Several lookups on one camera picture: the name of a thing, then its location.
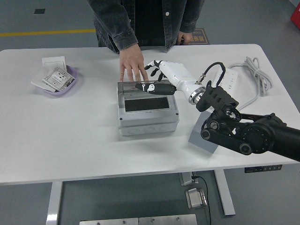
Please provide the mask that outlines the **person's left hand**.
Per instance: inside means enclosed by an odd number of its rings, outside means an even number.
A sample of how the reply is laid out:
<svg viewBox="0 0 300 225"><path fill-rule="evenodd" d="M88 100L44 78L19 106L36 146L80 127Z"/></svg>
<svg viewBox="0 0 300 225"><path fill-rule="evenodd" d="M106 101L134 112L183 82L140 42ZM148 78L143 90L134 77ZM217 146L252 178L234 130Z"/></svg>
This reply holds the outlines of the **person's left hand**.
<svg viewBox="0 0 300 225"><path fill-rule="evenodd" d="M176 45L188 45L192 39L192 33L179 32Z"/></svg>

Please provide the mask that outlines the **person's right hand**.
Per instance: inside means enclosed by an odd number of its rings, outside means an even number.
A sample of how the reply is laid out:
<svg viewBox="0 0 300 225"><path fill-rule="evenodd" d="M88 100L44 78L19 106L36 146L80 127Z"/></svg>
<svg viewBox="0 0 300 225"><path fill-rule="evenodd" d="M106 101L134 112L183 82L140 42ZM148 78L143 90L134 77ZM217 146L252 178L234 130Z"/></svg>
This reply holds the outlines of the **person's right hand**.
<svg viewBox="0 0 300 225"><path fill-rule="evenodd" d="M131 82L149 80L144 68L144 57L138 44L120 51L120 82L124 81L125 74Z"/></svg>

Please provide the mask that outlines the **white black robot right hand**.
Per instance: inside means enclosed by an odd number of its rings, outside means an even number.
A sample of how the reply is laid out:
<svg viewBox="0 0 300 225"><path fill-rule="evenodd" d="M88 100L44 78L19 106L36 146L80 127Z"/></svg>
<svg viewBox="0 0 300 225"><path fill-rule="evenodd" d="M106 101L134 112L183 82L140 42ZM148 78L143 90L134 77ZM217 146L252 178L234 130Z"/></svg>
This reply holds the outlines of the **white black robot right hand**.
<svg viewBox="0 0 300 225"><path fill-rule="evenodd" d="M192 105L198 103L205 92L205 87L197 84L195 78L181 63L154 60L145 69L150 67L156 67L152 75L158 70L161 72L159 79L154 82L139 82L135 84L137 89L154 95L173 95L179 90Z"/></svg>

